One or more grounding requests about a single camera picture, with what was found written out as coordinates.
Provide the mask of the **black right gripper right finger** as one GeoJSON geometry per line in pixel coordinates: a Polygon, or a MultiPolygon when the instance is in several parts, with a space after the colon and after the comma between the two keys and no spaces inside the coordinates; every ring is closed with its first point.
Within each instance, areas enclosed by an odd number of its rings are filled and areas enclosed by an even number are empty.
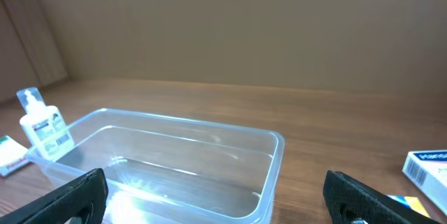
{"type": "Polygon", "coordinates": [[[340,171],[327,171],[323,197],[334,224],[439,224],[340,171]]]}

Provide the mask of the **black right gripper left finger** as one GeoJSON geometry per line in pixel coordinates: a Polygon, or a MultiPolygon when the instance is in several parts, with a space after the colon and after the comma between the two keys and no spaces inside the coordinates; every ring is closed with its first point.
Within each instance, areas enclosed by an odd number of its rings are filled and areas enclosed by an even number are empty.
{"type": "Polygon", "coordinates": [[[103,169],[96,168],[48,194],[1,217],[5,224],[101,224],[108,185],[103,169]]]}

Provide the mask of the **blue yellow VapoDrops packet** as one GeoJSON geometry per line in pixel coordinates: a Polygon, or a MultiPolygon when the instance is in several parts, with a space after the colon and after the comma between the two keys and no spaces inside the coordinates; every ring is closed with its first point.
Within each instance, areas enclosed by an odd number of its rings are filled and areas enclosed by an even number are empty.
{"type": "Polygon", "coordinates": [[[421,201],[417,197],[399,195],[388,195],[388,197],[425,217],[431,218],[431,216],[428,214],[425,207],[422,205],[421,201]]]}

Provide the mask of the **white Hansaplast plaster box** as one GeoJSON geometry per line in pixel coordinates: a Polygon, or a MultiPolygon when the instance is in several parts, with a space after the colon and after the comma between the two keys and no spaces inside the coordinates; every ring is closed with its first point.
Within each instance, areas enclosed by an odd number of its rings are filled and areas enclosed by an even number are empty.
{"type": "Polygon", "coordinates": [[[410,151],[402,172],[446,215],[446,150],[410,151]]]}

